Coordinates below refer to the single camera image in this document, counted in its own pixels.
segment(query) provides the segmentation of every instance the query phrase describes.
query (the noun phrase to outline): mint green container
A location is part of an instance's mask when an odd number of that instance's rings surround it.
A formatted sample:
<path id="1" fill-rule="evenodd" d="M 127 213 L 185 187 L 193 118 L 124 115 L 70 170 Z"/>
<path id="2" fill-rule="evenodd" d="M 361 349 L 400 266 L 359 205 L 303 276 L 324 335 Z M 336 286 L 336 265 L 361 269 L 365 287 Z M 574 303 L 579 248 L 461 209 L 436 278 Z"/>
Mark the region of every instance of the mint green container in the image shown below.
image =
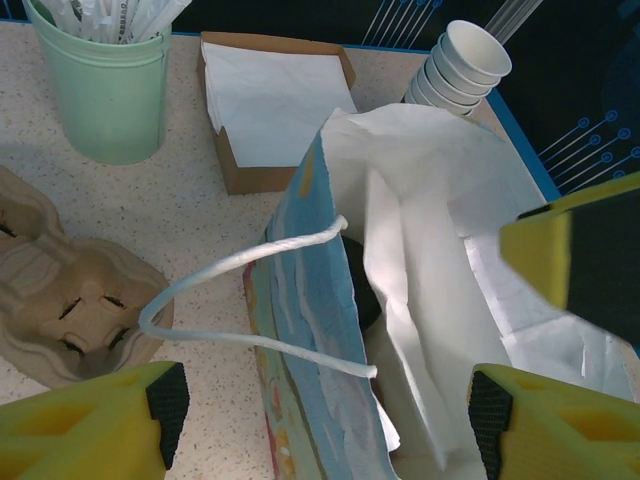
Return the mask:
<path id="1" fill-rule="evenodd" d="M 157 152 L 166 133 L 170 31 L 139 44 L 89 42 L 56 28 L 36 0 L 24 4 L 73 148 L 114 165 L 140 162 Z"/>

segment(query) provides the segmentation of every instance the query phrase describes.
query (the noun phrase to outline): speckled countertop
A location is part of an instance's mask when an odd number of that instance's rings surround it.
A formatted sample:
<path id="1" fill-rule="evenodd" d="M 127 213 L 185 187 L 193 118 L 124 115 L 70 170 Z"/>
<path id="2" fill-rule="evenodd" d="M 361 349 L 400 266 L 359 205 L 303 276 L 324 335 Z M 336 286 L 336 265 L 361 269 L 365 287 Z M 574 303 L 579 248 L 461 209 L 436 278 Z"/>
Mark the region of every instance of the speckled countertop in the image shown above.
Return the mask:
<path id="1" fill-rule="evenodd" d="M 0 45 L 0 163 L 54 202 L 69 236 L 117 242 L 170 282 L 255 242 L 279 195 L 226 195 L 195 75 L 197 38 L 173 39 L 165 145 L 150 160 L 117 168 L 82 158 L 65 140 L 32 27 L 0 23 Z M 398 101 L 423 61 L 379 51 L 348 55 L 360 111 Z M 487 104 L 474 117 L 503 133 Z M 175 316 L 183 328 L 247 333 L 240 275 L 179 296 Z M 273 478 L 252 351 L 165 342 L 155 359 L 184 362 L 192 395 L 167 478 Z M 43 390 L 0 358 L 0 403 Z"/>

